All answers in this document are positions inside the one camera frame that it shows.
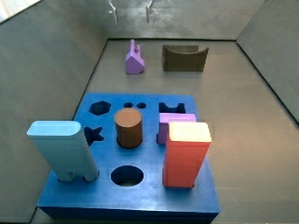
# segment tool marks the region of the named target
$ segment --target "table surface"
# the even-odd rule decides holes
[[[125,74],[129,40],[109,40],[87,92],[192,95],[211,130],[208,156],[221,208],[213,223],[297,222],[297,125],[236,43],[136,43],[144,73]],[[164,72],[163,45],[208,47],[203,73]],[[37,209],[32,223],[59,222],[85,221],[52,220]]]

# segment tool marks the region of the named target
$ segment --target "purple house-shaped block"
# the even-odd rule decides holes
[[[125,73],[140,74],[145,69],[145,62],[140,56],[140,45],[136,46],[135,40],[131,39],[129,52],[125,55]]]

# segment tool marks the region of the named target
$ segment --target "white block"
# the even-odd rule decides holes
[[[60,181],[79,174],[88,182],[99,177],[88,143],[79,122],[36,121],[26,131]]]

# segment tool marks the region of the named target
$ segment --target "hexagonal hole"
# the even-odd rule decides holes
[[[97,101],[91,104],[88,112],[95,116],[101,116],[109,111],[109,108],[111,104],[108,102]]]
[[[123,165],[112,171],[111,179],[119,186],[136,186],[144,179],[144,173],[135,166]]]

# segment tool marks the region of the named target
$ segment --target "purple block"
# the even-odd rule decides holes
[[[159,133],[156,142],[165,144],[165,138],[169,131],[169,122],[196,122],[195,114],[160,113],[159,115]]]
[[[131,39],[129,52],[125,55],[125,73],[140,74],[145,70],[145,62],[140,56],[140,45]]]

